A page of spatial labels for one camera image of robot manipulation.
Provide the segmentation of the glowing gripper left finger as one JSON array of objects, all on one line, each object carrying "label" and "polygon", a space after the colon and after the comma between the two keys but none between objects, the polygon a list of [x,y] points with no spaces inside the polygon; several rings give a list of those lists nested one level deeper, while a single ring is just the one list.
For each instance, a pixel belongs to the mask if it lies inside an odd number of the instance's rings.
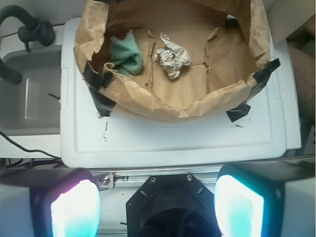
[{"label": "glowing gripper left finger", "polygon": [[84,168],[0,171],[2,237],[95,237],[101,197]]}]

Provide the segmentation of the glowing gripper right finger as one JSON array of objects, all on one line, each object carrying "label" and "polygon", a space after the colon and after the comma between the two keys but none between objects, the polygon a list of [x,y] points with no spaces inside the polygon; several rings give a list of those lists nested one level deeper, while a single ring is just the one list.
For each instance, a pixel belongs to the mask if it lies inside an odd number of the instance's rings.
[{"label": "glowing gripper right finger", "polygon": [[227,163],[218,173],[214,208],[225,237],[314,237],[316,165]]}]

